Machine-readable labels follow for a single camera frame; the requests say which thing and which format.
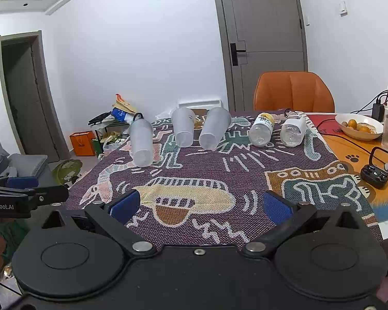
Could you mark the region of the white framed board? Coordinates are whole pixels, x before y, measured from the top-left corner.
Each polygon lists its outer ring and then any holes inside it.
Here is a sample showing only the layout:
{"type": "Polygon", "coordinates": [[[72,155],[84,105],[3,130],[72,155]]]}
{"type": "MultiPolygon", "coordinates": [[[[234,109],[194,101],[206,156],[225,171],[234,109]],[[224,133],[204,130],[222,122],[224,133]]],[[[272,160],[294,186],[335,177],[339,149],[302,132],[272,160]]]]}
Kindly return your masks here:
{"type": "Polygon", "coordinates": [[[223,107],[223,103],[219,99],[215,100],[202,100],[202,101],[194,101],[194,102],[180,102],[178,104],[179,108],[190,108],[192,110],[194,109],[201,109],[201,110],[210,110],[213,108],[221,108],[223,107]]]}

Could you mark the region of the orange leather chair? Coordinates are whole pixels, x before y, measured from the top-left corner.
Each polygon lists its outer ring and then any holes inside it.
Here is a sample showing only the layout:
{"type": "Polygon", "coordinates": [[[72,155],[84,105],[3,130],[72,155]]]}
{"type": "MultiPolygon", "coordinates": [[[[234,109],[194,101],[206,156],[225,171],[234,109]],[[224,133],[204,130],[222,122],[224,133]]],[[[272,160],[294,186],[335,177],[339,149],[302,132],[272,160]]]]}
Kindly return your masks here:
{"type": "Polygon", "coordinates": [[[333,113],[335,103],[329,88],[317,74],[302,71],[270,71],[259,77],[254,91],[253,109],[333,113]]]}

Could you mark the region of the white light switch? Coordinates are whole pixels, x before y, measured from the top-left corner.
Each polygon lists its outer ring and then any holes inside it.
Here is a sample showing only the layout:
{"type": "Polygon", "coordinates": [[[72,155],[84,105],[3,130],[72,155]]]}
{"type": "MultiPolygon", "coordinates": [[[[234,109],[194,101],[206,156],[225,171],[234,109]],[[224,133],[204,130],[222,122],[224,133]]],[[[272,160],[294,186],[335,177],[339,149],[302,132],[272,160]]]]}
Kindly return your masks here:
{"type": "Polygon", "coordinates": [[[347,9],[347,6],[346,6],[346,1],[345,0],[341,0],[339,2],[339,15],[340,16],[346,16],[348,14],[348,9],[347,9]]]}

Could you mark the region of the orange paper bag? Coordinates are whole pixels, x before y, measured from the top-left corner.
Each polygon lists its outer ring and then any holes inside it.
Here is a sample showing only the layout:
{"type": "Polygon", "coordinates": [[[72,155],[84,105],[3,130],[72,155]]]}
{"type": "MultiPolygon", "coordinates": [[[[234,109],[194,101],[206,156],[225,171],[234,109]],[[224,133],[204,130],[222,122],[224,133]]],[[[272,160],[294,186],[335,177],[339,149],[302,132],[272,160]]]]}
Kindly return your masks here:
{"type": "Polygon", "coordinates": [[[92,140],[94,133],[92,131],[80,131],[70,135],[73,151],[76,156],[95,156],[92,140]]]}

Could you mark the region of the white bowl of oranges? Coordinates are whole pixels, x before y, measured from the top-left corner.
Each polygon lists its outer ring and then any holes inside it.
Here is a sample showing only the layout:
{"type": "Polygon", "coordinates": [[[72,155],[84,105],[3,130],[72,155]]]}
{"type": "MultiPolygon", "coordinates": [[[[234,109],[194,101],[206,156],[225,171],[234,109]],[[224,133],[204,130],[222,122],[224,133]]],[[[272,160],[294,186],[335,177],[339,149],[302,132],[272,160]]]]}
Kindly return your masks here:
{"type": "Polygon", "coordinates": [[[340,113],[335,121],[345,135],[359,141],[373,141],[383,134],[383,124],[365,115],[340,113]]]}

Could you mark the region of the clear bottle yellow label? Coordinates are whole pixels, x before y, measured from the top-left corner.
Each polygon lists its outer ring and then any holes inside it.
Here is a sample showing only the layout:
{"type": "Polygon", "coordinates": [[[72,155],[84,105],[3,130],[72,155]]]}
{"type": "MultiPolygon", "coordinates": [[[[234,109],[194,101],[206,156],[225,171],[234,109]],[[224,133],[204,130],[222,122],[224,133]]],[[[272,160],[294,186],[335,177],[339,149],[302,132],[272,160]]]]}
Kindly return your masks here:
{"type": "Polygon", "coordinates": [[[256,147],[266,146],[271,141],[275,119],[269,113],[260,113],[249,129],[249,141],[256,147]]]}

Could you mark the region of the grey sofa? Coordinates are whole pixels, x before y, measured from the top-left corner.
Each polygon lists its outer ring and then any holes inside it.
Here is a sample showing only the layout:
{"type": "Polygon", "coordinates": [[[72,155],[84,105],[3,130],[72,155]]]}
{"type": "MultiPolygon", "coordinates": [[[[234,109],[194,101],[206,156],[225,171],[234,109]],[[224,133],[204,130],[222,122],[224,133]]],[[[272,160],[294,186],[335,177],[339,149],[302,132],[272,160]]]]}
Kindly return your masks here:
{"type": "Polygon", "coordinates": [[[0,142],[0,176],[35,177],[39,187],[56,185],[47,155],[9,154],[0,142]]]}

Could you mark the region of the black cluttered shoe rack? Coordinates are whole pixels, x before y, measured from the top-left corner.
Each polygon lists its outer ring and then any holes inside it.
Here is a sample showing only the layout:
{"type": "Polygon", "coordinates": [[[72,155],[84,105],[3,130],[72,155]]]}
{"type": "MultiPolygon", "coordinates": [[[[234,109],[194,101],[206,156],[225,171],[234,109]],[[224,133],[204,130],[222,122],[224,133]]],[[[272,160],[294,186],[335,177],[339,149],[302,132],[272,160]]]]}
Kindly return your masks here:
{"type": "Polygon", "coordinates": [[[127,134],[128,127],[142,117],[143,115],[133,105],[116,93],[112,109],[88,121],[88,125],[95,134],[92,144],[96,154],[113,150],[127,134]]]}

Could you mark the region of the frosted plastic cup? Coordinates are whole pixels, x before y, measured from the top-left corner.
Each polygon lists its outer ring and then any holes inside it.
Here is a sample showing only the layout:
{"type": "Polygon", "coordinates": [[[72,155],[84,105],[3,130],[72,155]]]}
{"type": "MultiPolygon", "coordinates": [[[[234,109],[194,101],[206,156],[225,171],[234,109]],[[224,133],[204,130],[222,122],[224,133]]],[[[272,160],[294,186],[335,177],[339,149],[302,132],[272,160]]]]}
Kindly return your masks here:
{"type": "Polygon", "coordinates": [[[231,115],[225,108],[210,109],[200,133],[200,147],[204,150],[215,150],[230,124],[231,115]]]}
{"type": "Polygon", "coordinates": [[[153,163],[153,128],[149,121],[135,120],[129,129],[132,159],[137,167],[149,167],[153,163]]]}
{"type": "Polygon", "coordinates": [[[186,107],[180,107],[173,111],[171,123],[174,129],[176,145],[180,148],[187,148],[193,144],[194,136],[194,112],[186,107]]]}

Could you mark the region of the colourful woven table blanket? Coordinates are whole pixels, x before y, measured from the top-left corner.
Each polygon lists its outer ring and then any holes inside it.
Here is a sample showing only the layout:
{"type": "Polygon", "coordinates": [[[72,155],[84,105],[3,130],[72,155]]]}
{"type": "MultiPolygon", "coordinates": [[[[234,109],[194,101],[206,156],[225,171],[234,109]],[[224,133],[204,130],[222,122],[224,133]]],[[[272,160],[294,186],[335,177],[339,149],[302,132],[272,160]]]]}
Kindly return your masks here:
{"type": "Polygon", "coordinates": [[[322,210],[348,203],[381,238],[369,203],[371,190],[349,163],[337,158],[315,126],[308,127],[300,146],[290,148],[280,140],[285,117],[275,113],[271,141],[258,148],[248,137],[255,118],[255,113],[233,116],[215,150],[205,150],[197,141],[178,147],[170,119],[157,120],[152,165],[136,165],[126,140],[72,186],[66,208],[109,203],[135,189],[141,205],[126,226],[156,246],[244,246],[275,226],[276,208],[263,200],[271,190],[322,210]]]}

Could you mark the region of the clear bottle white label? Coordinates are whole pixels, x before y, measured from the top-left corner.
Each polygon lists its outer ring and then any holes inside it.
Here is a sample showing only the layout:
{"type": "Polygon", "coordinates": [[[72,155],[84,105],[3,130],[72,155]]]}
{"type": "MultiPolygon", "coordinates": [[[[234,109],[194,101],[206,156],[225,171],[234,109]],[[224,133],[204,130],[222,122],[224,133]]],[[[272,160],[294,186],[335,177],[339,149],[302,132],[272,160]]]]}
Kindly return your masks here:
{"type": "Polygon", "coordinates": [[[299,146],[304,139],[307,124],[305,119],[300,115],[292,116],[286,119],[280,131],[281,142],[290,148],[299,146]]]}

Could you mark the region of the grey entrance door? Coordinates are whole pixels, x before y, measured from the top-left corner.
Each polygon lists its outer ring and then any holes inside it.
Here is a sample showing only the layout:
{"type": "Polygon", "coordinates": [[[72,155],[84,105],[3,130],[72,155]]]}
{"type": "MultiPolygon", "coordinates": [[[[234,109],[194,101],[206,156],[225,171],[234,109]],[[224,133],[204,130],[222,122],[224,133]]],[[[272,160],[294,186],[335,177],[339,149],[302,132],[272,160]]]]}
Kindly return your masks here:
{"type": "Polygon", "coordinates": [[[215,0],[228,107],[250,111],[259,76],[267,71],[307,71],[300,0],[215,0]],[[230,43],[237,49],[233,66],[230,43]]]}

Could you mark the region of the green fan on floor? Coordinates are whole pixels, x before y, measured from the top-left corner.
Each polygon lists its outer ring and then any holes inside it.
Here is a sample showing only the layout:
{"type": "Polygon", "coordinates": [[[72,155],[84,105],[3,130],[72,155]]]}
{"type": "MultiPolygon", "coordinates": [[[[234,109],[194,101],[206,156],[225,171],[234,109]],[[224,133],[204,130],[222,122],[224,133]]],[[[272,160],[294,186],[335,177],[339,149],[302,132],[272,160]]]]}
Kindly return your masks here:
{"type": "Polygon", "coordinates": [[[64,160],[51,171],[51,174],[58,185],[73,183],[73,180],[78,177],[82,166],[83,163],[80,160],[64,160]]]}

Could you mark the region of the orange cartoon desk mat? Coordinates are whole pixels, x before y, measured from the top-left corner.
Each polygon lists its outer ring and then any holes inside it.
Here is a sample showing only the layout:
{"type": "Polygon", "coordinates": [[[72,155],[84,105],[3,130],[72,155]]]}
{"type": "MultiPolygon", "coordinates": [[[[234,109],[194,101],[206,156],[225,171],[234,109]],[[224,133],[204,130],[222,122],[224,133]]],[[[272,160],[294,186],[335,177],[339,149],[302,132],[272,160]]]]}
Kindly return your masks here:
{"type": "MultiPolygon", "coordinates": [[[[349,137],[339,128],[335,114],[310,113],[308,115],[314,126],[324,137],[337,158],[345,162],[352,173],[359,174],[369,161],[369,153],[373,147],[380,146],[380,140],[359,141],[349,137]]],[[[388,184],[384,189],[376,189],[368,183],[362,183],[370,194],[367,198],[378,222],[388,221],[388,184]]]]}

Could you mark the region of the dark interior doorway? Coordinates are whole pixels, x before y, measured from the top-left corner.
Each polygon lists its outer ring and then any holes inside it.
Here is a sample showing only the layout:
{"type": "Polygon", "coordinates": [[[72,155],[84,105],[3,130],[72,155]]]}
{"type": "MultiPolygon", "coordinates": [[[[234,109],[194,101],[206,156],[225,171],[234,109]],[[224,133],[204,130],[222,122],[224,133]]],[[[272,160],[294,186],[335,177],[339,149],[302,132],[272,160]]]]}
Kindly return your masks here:
{"type": "Polygon", "coordinates": [[[51,96],[42,32],[0,36],[0,80],[6,111],[19,150],[70,158],[51,96]]]}

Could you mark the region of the black power adapter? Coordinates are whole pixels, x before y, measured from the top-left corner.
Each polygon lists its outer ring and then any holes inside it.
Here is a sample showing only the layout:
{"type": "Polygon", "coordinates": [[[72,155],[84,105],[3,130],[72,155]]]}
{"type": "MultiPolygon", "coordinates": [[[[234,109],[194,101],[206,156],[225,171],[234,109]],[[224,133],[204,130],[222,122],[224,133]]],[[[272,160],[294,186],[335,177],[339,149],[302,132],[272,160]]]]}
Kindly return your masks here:
{"type": "Polygon", "coordinates": [[[381,103],[373,104],[371,117],[376,121],[382,122],[384,115],[385,115],[385,106],[381,103]]]}

